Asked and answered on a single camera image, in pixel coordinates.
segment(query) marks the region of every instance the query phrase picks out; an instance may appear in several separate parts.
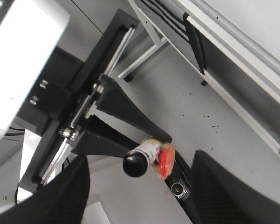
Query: bolt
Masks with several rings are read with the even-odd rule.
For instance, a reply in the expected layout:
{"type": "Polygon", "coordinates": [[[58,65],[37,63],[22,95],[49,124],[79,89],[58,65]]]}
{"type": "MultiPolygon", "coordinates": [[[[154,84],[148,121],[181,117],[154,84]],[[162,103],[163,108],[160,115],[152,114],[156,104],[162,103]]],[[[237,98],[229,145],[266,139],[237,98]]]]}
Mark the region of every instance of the bolt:
{"type": "Polygon", "coordinates": [[[41,83],[39,83],[39,87],[41,87],[42,89],[46,89],[47,84],[48,84],[47,80],[43,79],[41,83]]]}
{"type": "Polygon", "coordinates": [[[67,127],[67,128],[65,128],[64,131],[62,132],[62,136],[63,136],[64,138],[69,138],[70,133],[71,133],[71,128],[67,127]]]}
{"type": "MultiPolygon", "coordinates": [[[[93,89],[95,90],[96,88],[97,88],[97,83],[94,83],[93,89]]],[[[96,92],[102,94],[103,89],[104,89],[104,86],[103,86],[102,84],[100,84],[100,85],[98,86],[96,92]]]]}
{"type": "Polygon", "coordinates": [[[38,100],[39,100],[38,97],[33,96],[32,99],[30,100],[30,103],[35,106],[38,100]]]}
{"type": "Polygon", "coordinates": [[[70,137],[70,140],[74,141],[76,136],[78,135],[78,133],[79,133],[78,131],[74,131],[73,134],[70,137]]]}

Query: black plastic part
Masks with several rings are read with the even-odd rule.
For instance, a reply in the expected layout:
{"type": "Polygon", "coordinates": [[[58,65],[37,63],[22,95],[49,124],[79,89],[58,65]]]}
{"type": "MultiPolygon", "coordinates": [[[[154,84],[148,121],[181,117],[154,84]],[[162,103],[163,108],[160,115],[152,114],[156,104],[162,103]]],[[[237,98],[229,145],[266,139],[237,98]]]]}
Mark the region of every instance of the black plastic part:
{"type": "Polygon", "coordinates": [[[204,68],[206,68],[206,63],[205,63],[205,59],[204,59],[204,55],[203,55],[202,43],[198,36],[198,31],[195,29],[195,27],[193,25],[191,25],[188,22],[188,20],[187,20],[188,16],[189,15],[187,13],[183,14],[183,23],[184,23],[184,26],[186,29],[186,34],[188,36],[192,51],[194,52],[195,58],[199,65],[200,71],[202,74],[204,74],[204,68]]]}
{"type": "Polygon", "coordinates": [[[72,145],[72,152],[86,155],[107,155],[123,158],[139,144],[110,127],[97,116],[90,116],[88,124],[72,145]]]}
{"type": "Polygon", "coordinates": [[[81,60],[56,47],[14,122],[42,136],[52,119],[64,119],[68,115],[68,106],[71,104],[69,101],[72,97],[67,86],[81,65],[81,60]],[[40,87],[42,80],[48,82],[45,89],[40,87]],[[33,96],[39,99],[37,105],[30,103],[33,96]]]}
{"type": "MultiPolygon", "coordinates": [[[[92,91],[93,84],[108,66],[127,30],[137,24],[137,20],[122,10],[118,10],[84,64],[67,52],[59,48],[55,49],[15,119],[15,122],[22,127],[42,136],[28,169],[19,183],[20,187],[31,192],[42,187],[41,177],[63,140],[58,131],[70,123],[73,114],[79,109],[81,100],[92,91]],[[48,81],[45,89],[40,88],[43,79],[48,81]],[[39,98],[36,106],[29,102],[33,96],[39,98]]],[[[118,144],[111,134],[107,133],[102,133],[102,136],[106,135],[106,138],[99,140],[95,133],[90,132],[90,135],[96,140],[91,142],[94,146],[96,142],[95,150],[99,148],[102,151],[106,148],[106,153],[108,153],[107,150],[110,150],[108,147],[111,146],[109,143],[114,142],[115,146],[119,147],[112,148],[112,153],[116,154],[116,150],[121,147],[121,151],[118,152],[121,157],[126,154],[127,148],[130,150],[137,145],[127,140],[121,146],[120,141],[118,144]]],[[[84,147],[83,142],[89,145],[89,142],[85,140],[81,142],[81,146],[84,147]]]]}
{"type": "Polygon", "coordinates": [[[129,83],[132,80],[134,80],[134,76],[132,74],[128,74],[125,78],[124,78],[125,82],[129,83]]]}
{"type": "MultiPolygon", "coordinates": [[[[172,173],[167,177],[165,180],[166,184],[168,185],[169,189],[171,190],[171,187],[174,183],[176,183],[176,180],[181,179],[183,180],[183,183],[185,184],[185,187],[192,190],[192,174],[191,169],[188,167],[187,163],[183,160],[182,156],[178,153],[178,151],[175,152],[175,162],[173,166],[172,173]]],[[[191,193],[181,199],[178,199],[175,197],[189,219],[194,224],[201,224],[199,221],[199,216],[197,209],[195,207],[195,204],[193,202],[191,193]]]]}
{"type": "Polygon", "coordinates": [[[202,86],[207,86],[207,85],[208,85],[208,82],[206,82],[205,80],[203,80],[200,84],[201,84],[202,86]]]}
{"type": "Polygon", "coordinates": [[[0,214],[0,224],[81,223],[89,189],[87,158],[78,156],[40,191],[0,214]]]}
{"type": "Polygon", "coordinates": [[[98,110],[137,127],[159,141],[172,141],[172,137],[150,121],[112,78],[108,79],[96,105],[98,110]]]}
{"type": "Polygon", "coordinates": [[[148,162],[140,152],[130,152],[123,159],[123,170],[128,176],[140,177],[146,173],[148,162]]]}

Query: bottle cap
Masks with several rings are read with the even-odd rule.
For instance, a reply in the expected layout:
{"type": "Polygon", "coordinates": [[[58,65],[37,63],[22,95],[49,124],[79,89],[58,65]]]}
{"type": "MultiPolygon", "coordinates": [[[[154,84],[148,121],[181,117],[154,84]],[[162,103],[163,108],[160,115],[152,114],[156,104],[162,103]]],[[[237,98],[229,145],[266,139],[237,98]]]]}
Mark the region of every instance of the bottle cap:
{"type": "Polygon", "coordinates": [[[127,154],[123,159],[123,169],[128,176],[139,177],[146,173],[148,162],[140,152],[127,154]]]}

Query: gray floor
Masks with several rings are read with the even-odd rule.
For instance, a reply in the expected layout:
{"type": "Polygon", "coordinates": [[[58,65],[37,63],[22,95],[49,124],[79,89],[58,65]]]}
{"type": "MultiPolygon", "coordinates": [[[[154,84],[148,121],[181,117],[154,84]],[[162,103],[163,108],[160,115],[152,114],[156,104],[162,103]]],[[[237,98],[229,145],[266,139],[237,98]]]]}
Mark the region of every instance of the gray floor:
{"type": "MultiPolygon", "coordinates": [[[[59,2],[72,14],[72,21],[59,46],[85,60],[101,33],[70,0],[59,0],[59,2]]],[[[103,2],[108,7],[103,7],[100,1],[76,1],[102,31],[108,24],[107,21],[102,20],[103,15],[104,18],[110,18],[118,4],[128,7],[123,0],[103,2]]],[[[172,135],[174,146],[189,165],[195,151],[204,150],[238,178],[280,203],[278,156],[210,86],[200,85],[201,76],[171,46],[166,45],[139,67],[134,75],[135,80],[131,83],[116,80],[144,114],[172,135]]],[[[97,111],[94,113],[137,142],[147,136],[107,114],[97,111]]],[[[20,152],[0,168],[0,206],[11,204],[13,201],[13,192],[19,175],[19,158],[20,152]]],[[[114,168],[113,177],[122,174],[122,170],[119,170],[120,166],[112,166],[112,168],[114,168]]],[[[104,173],[93,175],[92,182],[97,183],[94,185],[96,194],[100,193],[99,183],[104,178],[109,178],[108,173],[105,173],[105,176],[104,173]]],[[[120,184],[114,185],[114,192],[116,192],[115,188],[119,189],[120,184]]],[[[160,188],[165,189],[166,186],[161,184],[160,188]]],[[[112,205],[116,205],[114,202],[119,203],[121,198],[114,196],[109,202],[107,199],[104,200],[111,210],[112,205]]],[[[124,206],[118,206],[116,209],[118,213],[120,209],[123,212],[124,206]]],[[[139,215],[136,209],[131,209],[130,212],[134,212],[129,214],[130,217],[139,215]]],[[[139,223],[149,221],[144,219],[145,215],[145,213],[141,214],[142,219],[139,223]]]]}

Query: cable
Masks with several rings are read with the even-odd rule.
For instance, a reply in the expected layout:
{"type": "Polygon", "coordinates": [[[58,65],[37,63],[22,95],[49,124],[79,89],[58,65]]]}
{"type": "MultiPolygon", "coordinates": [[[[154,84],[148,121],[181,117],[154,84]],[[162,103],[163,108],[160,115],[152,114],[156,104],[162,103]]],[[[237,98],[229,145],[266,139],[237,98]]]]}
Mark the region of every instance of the cable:
{"type": "Polygon", "coordinates": [[[103,34],[103,32],[97,27],[97,25],[95,25],[95,23],[83,12],[83,10],[80,9],[80,7],[78,7],[78,5],[71,0],[71,2],[84,14],[84,16],[87,17],[87,19],[99,30],[99,32],[101,32],[103,34]]]}
{"type": "Polygon", "coordinates": [[[14,203],[15,203],[15,205],[18,205],[18,191],[19,191],[19,187],[17,187],[17,190],[15,190],[15,193],[14,193],[14,203]]]}
{"type": "Polygon", "coordinates": [[[147,0],[150,4],[152,4],[152,5],[154,5],[160,12],[161,12],[161,14],[162,15],[164,15],[171,23],[173,23],[173,25],[175,26],[175,27],[177,27],[182,33],[184,33],[185,35],[186,35],[186,32],[180,27],[180,25],[177,23],[177,22],[175,22],[173,19],[175,19],[175,20],[177,20],[178,22],[180,22],[182,25],[183,25],[183,21],[179,21],[178,20],[178,18],[176,18],[175,16],[174,16],[174,14],[172,14],[172,13],[169,13],[169,11],[168,10],[165,10],[165,12],[167,12],[167,13],[169,13],[172,17],[173,17],[173,19],[172,18],[170,18],[164,11],[163,11],[163,9],[160,7],[160,6],[158,6],[155,2],[153,2],[153,1],[151,1],[151,0],[147,0]]]}
{"type": "Polygon", "coordinates": [[[2,139],[5,139],[5,140],[10,140],[10,141],[18,141],[18,140],[7,139],[7,138],[2,138],[2,139]]]}
{"type": "Polygon", "coordinates": [[[158,13],[155,9],[153,9],[150,5],[147,4],[147,2],[144,2],[143,0],[141,0],[141,2],[147,6],[152,12],[154,12],[156,15],[158,15],[172,30],[175,31],[175,33],[177,33],[182,39],[184,39],[186,42],[189,43],[189,41],[183,36],[181,35],[160,13],[158,13]]]}
{"type": "Polygon", "coordinates": [[[24,135],[24,132],[18,132],[18,133],[6,133],[4,136],[20,136],[24,135]]]}
{"type": "Polygon", "coordinates": [[[15,130],[15,131],[25,131],[25,129],[19,129],[19,128],[14,128],[14,127],[9,127],[9,129],[11,130],[15,130]]]}

